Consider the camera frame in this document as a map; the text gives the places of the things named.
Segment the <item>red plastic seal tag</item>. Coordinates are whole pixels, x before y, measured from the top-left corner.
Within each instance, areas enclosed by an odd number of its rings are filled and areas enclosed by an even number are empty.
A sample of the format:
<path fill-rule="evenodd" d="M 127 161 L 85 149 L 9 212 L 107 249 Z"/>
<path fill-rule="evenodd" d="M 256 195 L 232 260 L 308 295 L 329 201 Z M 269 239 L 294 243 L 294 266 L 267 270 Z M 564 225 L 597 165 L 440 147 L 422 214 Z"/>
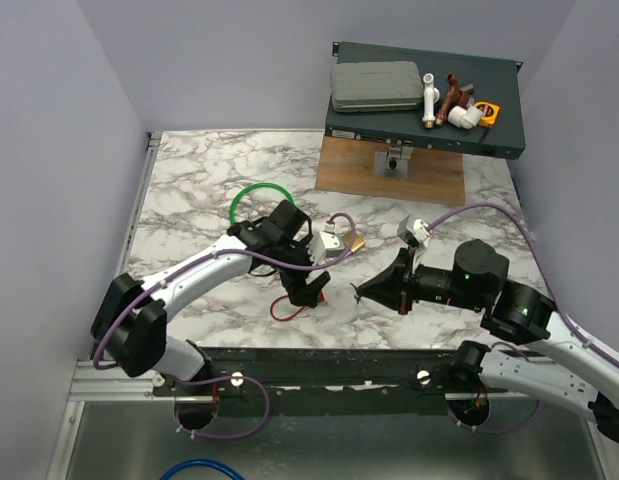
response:
<path fill-rule="evenodd" d="M 276 298 L 269 306 L 269 314 L 277 322 L 292 321 L 305 310 L 307 310 L 305 306 L 294 306 L 291 304 L 287 295 Z"/>

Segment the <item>brass padlock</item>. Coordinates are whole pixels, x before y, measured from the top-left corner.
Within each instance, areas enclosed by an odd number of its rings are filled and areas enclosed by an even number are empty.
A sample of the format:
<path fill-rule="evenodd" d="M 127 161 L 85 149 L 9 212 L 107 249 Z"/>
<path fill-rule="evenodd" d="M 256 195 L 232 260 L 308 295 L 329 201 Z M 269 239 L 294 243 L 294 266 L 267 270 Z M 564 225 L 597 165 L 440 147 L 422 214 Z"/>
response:
<path fill-rule="evenodd" d="M 342 236 L 342 242 L 348 255 L 357 253 L 365 246 L 362 236 L 358 233 L 354 234 L 352 231 L 348 231 Z"/>

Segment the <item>white elbow pipe fitting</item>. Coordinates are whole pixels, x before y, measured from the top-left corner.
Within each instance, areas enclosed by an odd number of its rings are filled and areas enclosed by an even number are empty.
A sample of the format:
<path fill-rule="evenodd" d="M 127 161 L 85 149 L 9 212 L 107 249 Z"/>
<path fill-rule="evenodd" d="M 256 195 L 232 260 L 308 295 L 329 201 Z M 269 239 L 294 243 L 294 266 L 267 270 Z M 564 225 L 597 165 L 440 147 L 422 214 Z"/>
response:
<path fill-rule="evenodd" d="M 475 128 L 483 117 L 483 111 L 473 105 L 454 106 L 448 113 L 447 121 L 459 129 Z"/>

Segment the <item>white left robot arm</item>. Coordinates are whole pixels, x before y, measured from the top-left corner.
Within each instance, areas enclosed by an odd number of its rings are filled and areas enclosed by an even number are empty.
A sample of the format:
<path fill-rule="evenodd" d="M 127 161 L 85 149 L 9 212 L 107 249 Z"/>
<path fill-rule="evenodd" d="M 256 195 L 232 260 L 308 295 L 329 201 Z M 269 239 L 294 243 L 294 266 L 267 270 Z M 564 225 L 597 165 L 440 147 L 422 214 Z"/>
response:
<path fill-rule="evenodd" d="M 304 212 L 283 200 L 269 215 L 232 224 L 210 247 L 162 272 L 143 279 L 119 275 L 91 327 L 98 344 L 94 367 L 119 367 L 131 378 L 153 370 L 176 378 L 190 395 L 203 393 L 211 380 L 205 354 L 191 341 L 168 336 L 168 323 L 206 293 L 261 266 L 278 272 L 293 304 L 315 307 L 330 276 L 308 278 L 326 258 L 323 235 L 298 235 L 311 226 Z"/>

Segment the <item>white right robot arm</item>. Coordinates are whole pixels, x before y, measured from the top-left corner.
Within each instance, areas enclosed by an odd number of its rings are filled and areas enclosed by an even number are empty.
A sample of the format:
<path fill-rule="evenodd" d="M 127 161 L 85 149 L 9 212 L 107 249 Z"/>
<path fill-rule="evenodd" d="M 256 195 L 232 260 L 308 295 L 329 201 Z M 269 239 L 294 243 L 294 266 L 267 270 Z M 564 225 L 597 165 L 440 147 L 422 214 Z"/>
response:
<path fill-rule="evenodd" d="M 402 248 L 381 273 L 356 287 L 358 297 L 401 315 L 421 301 L 481 314 L 481 328 L 551 359 L 539 365 L 464 341 L 444 372 L 458 390 L 505 389 L 571 410 L 619 444 L 619 368 L 563 324 L 553 300 L 508 277 L 509 261 L 481 240 L 462 243 L 449 270 L 417 265 Z"/>

